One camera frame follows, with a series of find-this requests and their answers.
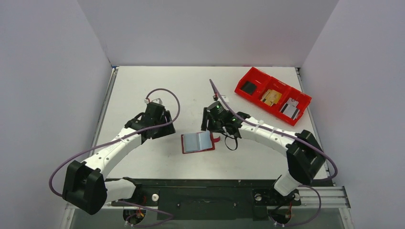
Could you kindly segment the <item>red leather card holder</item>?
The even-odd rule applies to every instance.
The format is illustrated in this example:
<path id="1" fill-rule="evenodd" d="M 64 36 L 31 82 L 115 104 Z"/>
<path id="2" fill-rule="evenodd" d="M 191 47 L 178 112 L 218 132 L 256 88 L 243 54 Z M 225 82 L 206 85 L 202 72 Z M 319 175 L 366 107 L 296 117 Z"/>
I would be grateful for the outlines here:
<path id="1" fill-rule="evenodd" d="M 220 140 L 219 136 L 215 137 L 210 131 L 182 134 L 182 153 L 190 154 L 215 150 L 215 144 Z"/>

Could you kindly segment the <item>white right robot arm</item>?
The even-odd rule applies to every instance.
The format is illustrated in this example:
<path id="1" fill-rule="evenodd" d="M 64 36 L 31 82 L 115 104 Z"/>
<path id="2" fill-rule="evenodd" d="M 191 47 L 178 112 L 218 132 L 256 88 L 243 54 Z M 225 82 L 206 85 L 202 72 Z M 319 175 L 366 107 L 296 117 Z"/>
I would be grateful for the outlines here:
<path id="1" fill-rule="evenodd" d="M 310 185 L 326 160 L 312 132 L 277 129 L 246 113 L 233 114 L 219 101 L 203 109 L 201 129 L 234 140 L 252 140 L 283 155 L 288 169 L 275 181 L 273 189 L 284 197 L 300 185 Z"/>

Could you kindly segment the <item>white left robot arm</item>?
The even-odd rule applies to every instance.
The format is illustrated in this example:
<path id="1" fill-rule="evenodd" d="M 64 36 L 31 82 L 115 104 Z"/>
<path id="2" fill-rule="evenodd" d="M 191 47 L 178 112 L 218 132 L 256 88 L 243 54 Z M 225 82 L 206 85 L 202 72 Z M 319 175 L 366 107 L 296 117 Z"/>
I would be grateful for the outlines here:
<path id="1" fill-rule="evenodd" d="M 107 181 L 107 176 L 132 150 L 148 139 L 174 134 L 171 114 L 165 106 L 150 102 L 146 110 L 127 121 L 113 143 L 82 162 L 72 161 L 66 170 L 62 198 L 90 215 L 105 203 L 118 200 L 144 200 L 142 184 L 123 177 Z"/>

